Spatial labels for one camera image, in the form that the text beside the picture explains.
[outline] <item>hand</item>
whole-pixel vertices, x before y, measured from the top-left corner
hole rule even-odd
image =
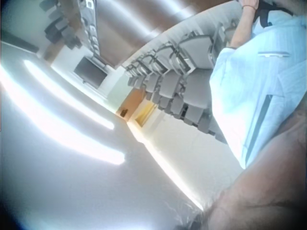
[[[259,0],[240,0],[242,7],[250,6],[255,9],[255,11],[258,9],[259,6]]]

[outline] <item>wrist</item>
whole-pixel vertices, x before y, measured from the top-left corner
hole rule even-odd
[[[255,14],[256,13],[256,8],[249,6],[249,5],[245,5],[242,6],[243,8],[243,12],[248,13],[248,14]]]

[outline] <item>skin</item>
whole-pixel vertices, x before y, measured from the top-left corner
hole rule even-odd
[[[244,0],[242,19],[231,47],[238,48],[251,36],[258,0]],[[298,222],[306,215],[306,101],[280,126],[255,161],[223,191],[201,229],[307,229]]]

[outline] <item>ceiling light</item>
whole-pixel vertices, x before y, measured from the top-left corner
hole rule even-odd
[[[114,129],[114,124],[102,116],[95,113],[93,110],[86,107],[83,103],[76,100],[69,93],[67,93],[62,87],[56,84],[53,80],[51,80],[40,68],[34,65],[31,61],[25,60],[25,66],[28,68],[30,73],[38,80],[44,87],[46,87],[51,93],[53,93],[56,97],[60,98],[64,102],[66,102],[71,107],[79,110],[84,115],[98,122],[99,124],[109,128]]]
[[[0,70],[1,83],[12,101],[47,136],[84,155],[113,164],[124,162],[123,153],[100,144],[59,119],[14,82],[2,66],[0,66]]]

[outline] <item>fluorescent light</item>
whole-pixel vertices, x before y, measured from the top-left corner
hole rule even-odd
[[[114,129],[114,124],[102,116],[95,113],[93,110],[86,107],[83,103],[77,101],[74,97],[68,94],[62,87],[57,85],[53,80],[51,80],[40,68],[34,65],[31,61],[25,60],[25,66],[28,68],[30,73],[38,80],[44,87],[46,87],[51,93],[56,97],[60,98],[66,102],[71,107],[77,109],[84,115],[98,122],[99,124],[109,128]]]
[[[31,121],[47,136],[58,143],[87,156],[122,164],[124,154],[104,146],[85,136],[54,114],[50,113],[34,100],[20,85],[14,82],[8,73],[0,66],[1,82],[12,101],[31,119]]]
[[[184,9],[182,3],[178,0],[158,0],[161,4],[167,6],[172,14],[181,12],[184,18],[189,18],[194,15],[194,12],[189,12]]]
[[[195,198],[192,191],[189,187],[184,183],[184,181],[180,178],[178,173],[173,169],[173,167],[163,158],[160,154],[160,151],[156,150],[155,147],[144,137],[144,135],[140,132],[140,130],[132,123],[127,123],[131,132],[135,136],[138,142],[141,142],[145,145],[147,150],[150,152],[155,161],[160,165],[162,170],[167,174],[167,176],[174,182],[174,184],[201,210],[203,211],[203,207],[200,202]]]
[[[125,17],[129,18],[130,22],[134,24],[137,30],[142,31],[145,35],[148,35],[152,32],[152,30],[148,29],[148,27],[141,22],[139,18],[136,17],[135,13],[131,13],[129,10],[127,10],[124,6],[122,6],[120,3],[108,0],[118,11],[120,11],[120,16],[124,15]]]

